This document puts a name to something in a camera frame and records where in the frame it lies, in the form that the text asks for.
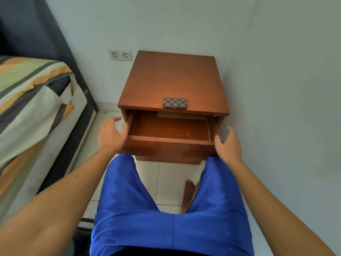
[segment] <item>bare foot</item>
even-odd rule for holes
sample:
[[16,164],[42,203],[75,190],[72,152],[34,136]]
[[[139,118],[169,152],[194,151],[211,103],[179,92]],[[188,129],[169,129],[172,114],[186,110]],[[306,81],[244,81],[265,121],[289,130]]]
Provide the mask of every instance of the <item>bare foot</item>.
[[185,188],[183,189],[183,199],[181,205],[181,214],[186,214],[191,204],[191,198],[195,189],[195,185],[192,181],[187,180]]

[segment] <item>brown checkered pattern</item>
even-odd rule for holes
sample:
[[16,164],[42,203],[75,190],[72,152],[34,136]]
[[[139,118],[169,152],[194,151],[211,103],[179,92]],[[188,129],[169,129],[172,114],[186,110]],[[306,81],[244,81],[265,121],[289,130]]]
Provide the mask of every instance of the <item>brown checkered pattern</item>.
[[185,110],[187,108],[187,100],[185,98],[164,98],[164,108],[179,108]]

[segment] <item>white tiled floor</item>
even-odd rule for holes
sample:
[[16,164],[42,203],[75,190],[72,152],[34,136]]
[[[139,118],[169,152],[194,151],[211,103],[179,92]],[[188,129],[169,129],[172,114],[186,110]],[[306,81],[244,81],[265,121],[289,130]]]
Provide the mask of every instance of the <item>white tiled floor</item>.
[[[100,129],[100,125],[106,118],[114,116],[122,116],[122,114],[121,112],[116,111],[98,112],[89,133],[84,140],[83,146],[79,151],[73,169],[79,167],[83,162],[97,152],[97,134]],[[117,128],[119,131],[121,131],[123,123],[123,120],[117,122]],[[205,161],[202,161],[200,165],[165,162],[158,163],[136,160],[135,163],[142,183],[156,202],[159,210],[171,214],[179,214],[181,211],[180,206],[185,181],[190,179],[194,183],[197,183],[205,166]],[[92,196],[88,208],[84,213],[84,217],[95,217],[102,184],[103,178]]]

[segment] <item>bed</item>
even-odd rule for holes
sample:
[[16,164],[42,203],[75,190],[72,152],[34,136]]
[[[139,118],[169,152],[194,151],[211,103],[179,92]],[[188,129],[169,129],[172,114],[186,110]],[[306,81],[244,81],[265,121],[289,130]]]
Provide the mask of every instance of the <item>bed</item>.
[[0,226],[70,172],[95,115],[65,63],[0,56]]

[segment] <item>forearm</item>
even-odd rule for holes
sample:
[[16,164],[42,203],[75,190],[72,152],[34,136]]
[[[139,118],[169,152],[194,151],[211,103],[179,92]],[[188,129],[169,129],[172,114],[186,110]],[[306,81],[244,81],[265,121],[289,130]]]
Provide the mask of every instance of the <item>forearm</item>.
[[245,164],[230,166],[230,169],[275,256],[335,256],[332,250],[283,205]]
[[59,255],[72,238],[113,154],[99,150],[23,206],[0,229],[0,255]]

